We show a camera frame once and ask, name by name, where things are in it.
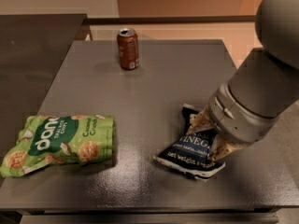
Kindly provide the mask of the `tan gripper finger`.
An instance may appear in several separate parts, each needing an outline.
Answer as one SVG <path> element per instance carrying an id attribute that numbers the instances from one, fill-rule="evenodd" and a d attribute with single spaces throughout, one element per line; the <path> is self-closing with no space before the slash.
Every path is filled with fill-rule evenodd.
<path id="1" fill-rule="evenodd" d="M 250 143 L 238 143 L 229 139 L 226 139 L 220 134 L 217 134 L 211 145 L 208 158 L 211 161 L 218 161 L 231 153 L 249 147 Z"/>
<path id="2" fill-rule="evenodd" d="M 194 134 L 214 128 L 214 124 L 209 115 L 208 107 L 204 109 L 196 108 L 192 105 L 185 105 L 186 114 L 186 134 Z"/>

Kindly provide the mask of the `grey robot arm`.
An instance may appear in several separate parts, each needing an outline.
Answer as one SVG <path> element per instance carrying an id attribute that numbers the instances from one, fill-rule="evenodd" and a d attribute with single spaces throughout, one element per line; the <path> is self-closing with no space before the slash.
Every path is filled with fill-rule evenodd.
<path id="1" fill-rule="evenodd" d="M 217 132 L 208 154 L 212 161 L 263 139 L 299 99 L 299 0 L 263 0 L 255 31 L 262 46 L 191 119 L 189 134 Z"/>

